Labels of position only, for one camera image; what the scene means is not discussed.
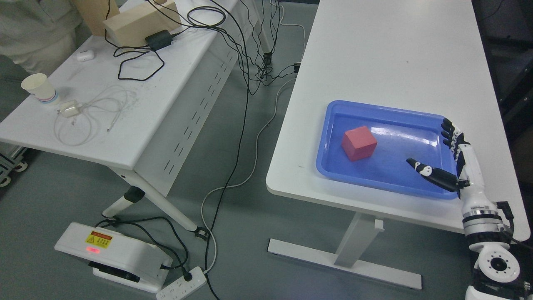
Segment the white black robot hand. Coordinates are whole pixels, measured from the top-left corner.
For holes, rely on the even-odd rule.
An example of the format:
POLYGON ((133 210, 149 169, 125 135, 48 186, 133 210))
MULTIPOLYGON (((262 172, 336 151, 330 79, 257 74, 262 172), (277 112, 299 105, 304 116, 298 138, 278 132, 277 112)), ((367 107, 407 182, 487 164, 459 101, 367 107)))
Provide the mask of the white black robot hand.
POLYGON ((453 122, 444 118, 441 124, 443 143, 449 148, 456 162, 456 174, 425 165, 413 158, 407 163, 428 182, 450 192, 456 192, 463 201, 463 216, 497 214, 497 206, 485 195, 485 181, 473 146, 453 122))

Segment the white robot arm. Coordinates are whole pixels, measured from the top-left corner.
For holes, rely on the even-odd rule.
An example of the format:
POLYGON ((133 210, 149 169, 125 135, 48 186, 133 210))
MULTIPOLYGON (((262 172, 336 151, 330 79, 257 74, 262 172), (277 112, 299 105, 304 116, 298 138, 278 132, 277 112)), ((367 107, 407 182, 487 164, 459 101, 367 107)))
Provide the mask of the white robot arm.
POLYGON ((510 222, 504 224, 497 210, 474 208, 464 214, 463 226, 469 249, 478 256, 466 300, 531 300, 532 283, 521 278, 521 265, 510 251, 514 216, 507 202, 497 202, 510 222))

